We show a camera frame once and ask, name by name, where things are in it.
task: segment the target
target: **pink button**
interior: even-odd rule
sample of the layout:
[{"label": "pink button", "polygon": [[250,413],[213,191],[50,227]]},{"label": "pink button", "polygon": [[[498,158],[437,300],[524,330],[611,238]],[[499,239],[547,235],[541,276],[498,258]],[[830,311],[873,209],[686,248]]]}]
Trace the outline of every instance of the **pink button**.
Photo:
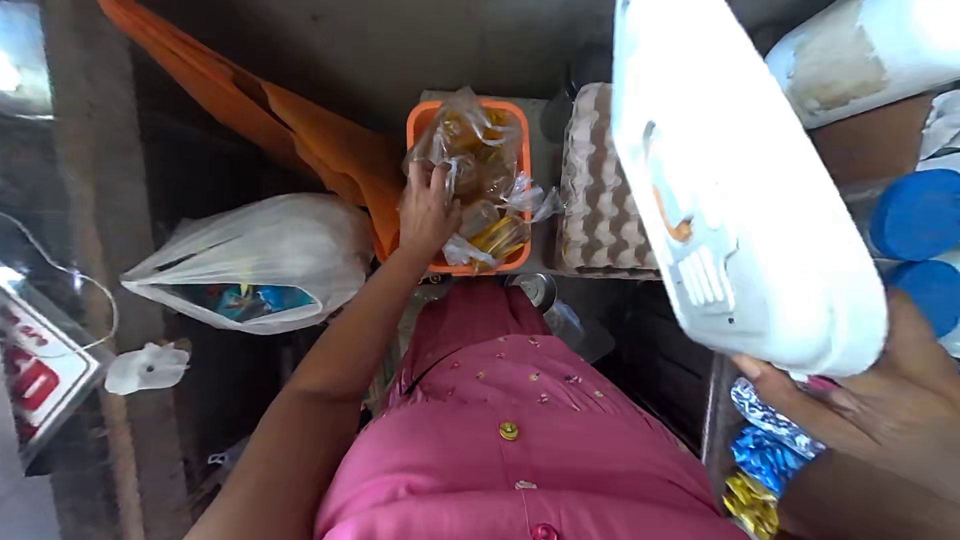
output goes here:
[{"label": "pink button", "polygon": [[534,529],[530,531],[530,536],[534,540],[557,540],[560,538],[557,530],[547,523],[541,523],[534,527]]}]

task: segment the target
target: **orange cloth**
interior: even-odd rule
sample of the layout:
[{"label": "orange cloth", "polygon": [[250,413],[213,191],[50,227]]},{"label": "orange cloth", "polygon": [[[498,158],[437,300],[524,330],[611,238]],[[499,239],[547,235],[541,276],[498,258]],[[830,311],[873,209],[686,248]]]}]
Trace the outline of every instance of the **orange cloth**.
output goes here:
[{"label": "orange cloth", "polygon": [[133,0],[100,0],[100,6],[217,120],[276,162],[367,207],[377,258],[396,249],[405,181],[402,156],[384,135],[254,77]]}]

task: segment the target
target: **blue lid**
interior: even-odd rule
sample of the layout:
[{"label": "blue lid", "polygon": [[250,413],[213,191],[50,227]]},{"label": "blue lid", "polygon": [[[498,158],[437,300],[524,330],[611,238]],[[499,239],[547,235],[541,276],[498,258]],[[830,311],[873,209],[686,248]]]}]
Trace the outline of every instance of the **blue lid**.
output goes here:
[{"label": "blue lid", "polygon": [[880,195],[870,240],[886,257],[926,260],[960,242],[960,173],[932,169],[911,173]]},{"label": "blue lid", "polygon": [[937,337],[960,323],[960,270],[953,265],[940,260],[905,262],[893,269],[887,282],[913,298]]}]

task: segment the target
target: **string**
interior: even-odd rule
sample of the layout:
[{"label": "string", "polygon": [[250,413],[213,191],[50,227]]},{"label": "string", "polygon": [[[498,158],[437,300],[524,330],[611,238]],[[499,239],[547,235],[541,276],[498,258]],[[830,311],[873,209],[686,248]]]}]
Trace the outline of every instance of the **string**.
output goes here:
[{"label": "string", "polygon": [[110,323],[110,331],[107,333],[107,335],[105,335],[104,337],[101,337],[100,339],[97,339],[93,343],[84,345],[79,349],[71,351],[70,353],[64,353],[62,355],[56,355],[56,356],[40,356],[40,355],[34,354],[34,356],[38,358],[61,358],[64,356],[74,355],[76,353],[82,353],[87,349],[92,349],[97,345],[100,345],[112,339],[117,332],[117,327],[120,325],[120,311],[117,309],[117,303],[116,303],[116,300],[113,298],[113,293],[111,293],[109,289],[103,286],[100,282],[94,280],[93,278],[89,277],[87,274],[84,274],[80,270],[77,270],[77,269],[70,270],[69,268],[65,268],[57,264],[53,260],[53,258],[50,257],[50,254],[48,254],[47,251],[43,249],[43,246],[40,244],[40,242],[36,240],[36,238],[30,232],[30,230],[27,229],[27,226],[24,225],[23,223],[20,223],[18,219],[16,219],[15,217],[9,215],[8,213],[2,210],[0,210],[0,216],[6,217],[8,220],[10,220],[11,223],[13,223],[20,230],[21,233],[23,233],[23,235],[27,238],[27,240],[30,241],[31,244],[33,244],[34,248],[40,253],[40,255],[43,256],[43,259],[47,261],[47,264],[53,266],[54,268],[60,270],[65,274],[69,274],[70,276],[73,276],[74,278],[80,278],[81,280],[84,280],[86,282],[91,282],[94,285],[97,285],[97,287],[100,290],[104,291],[104,294],[107,295],[107,300],[109,300],[110,302],[110,312],[112,313],[112,321]]}]

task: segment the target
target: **cardboard egg tray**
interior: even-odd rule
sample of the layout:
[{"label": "cardboard egg tray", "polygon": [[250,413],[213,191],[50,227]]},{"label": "cardboard egg tray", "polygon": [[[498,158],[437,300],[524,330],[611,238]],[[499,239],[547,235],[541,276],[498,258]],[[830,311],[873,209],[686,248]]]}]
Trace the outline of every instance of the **cardboard egg tray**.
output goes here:
[{"label": "cardboard egg tray", "polygon": [[558,261],[585,277],[650,279],[657,269],[611,137],[612,85],[584,86],[564,145]]}]

